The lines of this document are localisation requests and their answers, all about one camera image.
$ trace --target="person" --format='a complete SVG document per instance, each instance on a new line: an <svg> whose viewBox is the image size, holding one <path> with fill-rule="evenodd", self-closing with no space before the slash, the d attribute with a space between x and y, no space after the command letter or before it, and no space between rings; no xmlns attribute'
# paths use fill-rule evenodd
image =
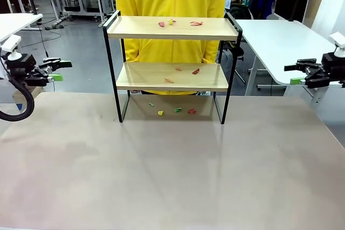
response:
<svg viewBox="0 0 345 230"><path fill-rule="evenodd" d="M164 16L178 22L178 17L224 17L224 3L225 0L116 0L116 7L123 16ZM218 45L219 41L125 39L128 62L214 63Z"/></svg>

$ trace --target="black metal frame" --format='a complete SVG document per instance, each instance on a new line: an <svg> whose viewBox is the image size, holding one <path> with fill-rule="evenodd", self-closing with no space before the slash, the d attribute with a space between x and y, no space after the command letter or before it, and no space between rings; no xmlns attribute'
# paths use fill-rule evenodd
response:
<svg viewBox="0 0 345 230"><path fill-rule="evenodd" d="M113 90L114 90L114 96L115 96L115 102L116 102L116 108L118 110L118 116L119 116L119 121L122 123L123 120L125 119L125 114L127 111L128 107L128 102L130 98L130 91L127 90L127 99L125 102L125 105L123 107L123 110L121 112L121 107L120 107L120 100L119 100L119 95L118 95L118 87L116 86L116 78L115 78L115 72L114 72L114 65L113 65L113 59L112 59L112 52L109 44L109 37L108 37L108 29L110 26L115 22L115 20L121 16L121 12L117 11L115 14L111 16L103 25L103 36L104 40L106 43L106 50L107 50L107 55L108 55L108 62L109 62L109 69L110 69L110 74L112 78L112 83L113 83ZM240 47L241 39L242 39L242 28L239 26L239 24L236 22L236 20L231 16L230 13L225 14L225 18L230 21L230 23L234 26L236 31L238 32L238 37L236 40L236 47ZM122 51L122 57L123 57L123 62L126 62L126 53L125 53L125 40L123 38L120 39L121 42L121 51ZM219 50L219 57L218 57L218 63L220 64L222 61L222 55L223 55L223 46L224 46L224 41L220 41L220 50ZM215 101L215 105L217 108L217 113L219 116L219 120L221 124L224 124L225 118L226 118L226 112L227 112L227 106L229 104L229 98L230 98L230 93L231 93L231 88L232 88L232 82L233 82L233 77L235 74L235 69L236 69L236 63L237 63L237 57L232 58L232 68L231 68L231 73L229 77L229 86L227 88L226 92L226 98L225 98L225 105L224 105L224 111L222 114L220 114L219 110L219 104L217 102L216 98L216 92L213 93L213 99Z"/></svg>
<svg viewBox="0 0 345 230"><path fill-rule="evenodd" d="M239 24L236 22L235 18L233 18L229 12L226 12L225 18L229 20L229 22L233 25L233 27L238 32L238 36L237 36L237 40L236 40L236 47L240 47L241 40L242 40L242 34L243 34L241 26L239 26ZM218 57L218 63L219 64L222 62L223 46L224 46L224 41L222 40L222 41L220 41L220 48L219 48L219 57ZM231 88L232 88L233 77L235 75L236 64L237 64L237 57L232 57L232 67L231 67L231 73L230 73L230 77L229 77L229 81L228 81L229 86L227 87L225 104L224 104L224 111L222 114L220 114L220 108L219 108L219 103L218 103L217 98L216 98L216 92L213 93L213 99L215 101L218 117L219 117L221 124L225 123L227 106L229 104L229 98L230 98L230 93L231 93Z"/></svg>

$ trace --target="black hose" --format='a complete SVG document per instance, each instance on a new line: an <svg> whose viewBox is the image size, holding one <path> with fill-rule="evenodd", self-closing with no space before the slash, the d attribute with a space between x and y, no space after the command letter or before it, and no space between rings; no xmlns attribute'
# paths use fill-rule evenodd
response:
<svg viewBox="0 0 345 230"><path fill-rule="evenodd" d="M18 115L9 115L0 111L0 120L12 121L12 122L24 120L32 114L33 109L35 108L35 101L30 91L26 89L24 85L22 85L21 83L19 83L17 80L15 80L12 77L9 77L9 82L24 95L26 99L26 110L23 113L18 114Z"/></svg>

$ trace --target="robotic arm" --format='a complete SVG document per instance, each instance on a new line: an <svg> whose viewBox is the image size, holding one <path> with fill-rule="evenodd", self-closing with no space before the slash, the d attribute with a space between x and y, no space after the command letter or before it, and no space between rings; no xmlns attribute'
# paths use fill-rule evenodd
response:
<svg viewBox="0 0 345 230"><path fill-rule="evenodd" d="M17 88L27 101L26 110L19 115L8 115L0 111L0 119L6 121L20 121L29 117L35 107L35 101L25 86L46 86L52 81L62 81L61 74L52 74L55 70L64 67L72 67L70 61L59 58L43 59L43 64L38 65L33 55L20 54L16 47L21 40L20 36L12 35L1 49L6 52L0 57L0 78L8 80Z"/></svg>
<svg viewBox="0 0 345 230"><path fill-rule="evenodd" d="M345 37L339 32L330 37L335 41L336 50L324 54L321 64L316 63L316 59L299 59L295 65L284 67L284 71L298 70L307 74L304 79L292 79L291 85L297 82L308 88L319 88L339 82L345 88Z"/></svg>

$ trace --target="green object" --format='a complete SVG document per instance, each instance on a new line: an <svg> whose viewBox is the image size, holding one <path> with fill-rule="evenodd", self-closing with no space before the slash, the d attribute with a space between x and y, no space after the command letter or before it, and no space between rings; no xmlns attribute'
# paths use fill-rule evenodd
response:
<svg viewBox="0 0 345 230"><path fill-rule="evenodd" d="M61 74L50 74L49 76L51 76L53 78L54 81L63 81L63 75Z"/></svg>
<svg viewBox="0 0 345 230"><path fill-rule="evenodd" d="M301 80L304 78L291 78L290 79L290 85L295 86L301 84Z"/></svg>

